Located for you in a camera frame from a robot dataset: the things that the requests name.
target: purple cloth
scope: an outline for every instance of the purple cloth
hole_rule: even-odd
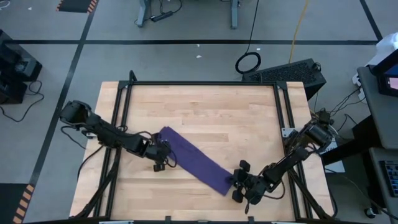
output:
[[[177,164],[180,167],[220,194],[225,196],[228,193],[228,190],[232,186],[228,178],[232,174],[204,155],[201,150],[188,142],[172,128],[162,128],[159,137],[161,140],[167,140],[170,143],[171,149],[177,157]],[[175,161],[173,153],[169,156]]]

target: table leg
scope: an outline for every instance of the table leg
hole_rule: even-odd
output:
[[[231,1],[231,19],[232,19],[232,25],[231,29],[236,29],[238,28],[238,0],[232,0]]]
[[[372,116],[368,116],[353,128],[355,139],[322,154],[323,164],[326,166],[346,157],[361,153],[371,147],[381,147],[379,135]]]
[[[137,18],[137,26],[138,27],[142,27],[144,26],[144,22],[145,22],[145,18],[146,18],[146,12],[147,9],[149,7],[151,0],[139,0],[139,14],[138,14],[138,18]]]
[[[378,205],[382,208],[386,207],[385,201],[383,200],[381,188],[379,185],[379,181],[377,179],[376,170],[373,166],[371,155],[369,150],[363,152],[361,154],[363,166],[365,168],[366,177],[368,178],[368,186],[366,186],[366,191],[368,196],[374,200]],[[376,214],[380,214],[380,210],[374,206],[369,204],[369,206],[373,209],[373,212]]]

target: wooden table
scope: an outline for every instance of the wooden table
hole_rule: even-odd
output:
[[[95,113],[108,122],[117,86],[117,82],[104,82],[99,93]],[[311,118],[303,85],[288,83],[288,87],[295,125],[302,127]],[[281,91],[280,98],[285,112]],[[156,133],[170,126],[231,173],[239,167],[241,159],[251,163],[251,173],[256,174],[284,156],[271,86],[133,86],[127,126],[132,133]],[[97,140],[89,140],[85,157],[98,147]],[[98,188],[103,157],[104,150],[82,169],[70,215],[76,215]],[[153,161],[122,151],[113,220],[164,220],[167,215],[172,220],[247,221],[248,216],[257,221],[295,220],[287,175],[284,198],[263,198],[259,204],[251,205],[245,215],[246,201],[232,200],[233,188],[223,197],[179,166],[154,172],[152,165]],[[333,214],[320,158],[310,156],[303,162],[303,168],[309,191],[328,214]],[[304,217],[298,188],[297,192]],[[281,193],[282,186],[270,195]],[[106,192],[101,214],[107,197]]]

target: yellow cable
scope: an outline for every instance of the yellow cable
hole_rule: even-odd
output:
[[[297,27],[296,27],[296,31],[294,32],[293,42],[292,42],[292,49],[290,50],[289,63],[292,62],[293,51],[294,51],[294,42],[296,41],[296,36],[297,36],[297,33],[299,32],[300,24],[301,24],[301,21],[302,21],[303,18],[304,18],[305,11],[307,10],[308,2],[309,2],[309,0],[305,0],[304,9],[303,9],[303,11],[302,11],[302,13],[301,13],[300,19],[298,20],[298,24],[297,24]]]

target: black keyboard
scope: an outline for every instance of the black keyboard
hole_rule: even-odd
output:
[[[317,80],[312,59],[302,60],[291,64],[268,68],[245,75],[248,81],[258,82],[260,76],[262,81],[287,81],[303,82],[304,84],[313,83]]]
[[[381,161],[380,164],[390,189],[391,197],[398,197],[398,161]]]

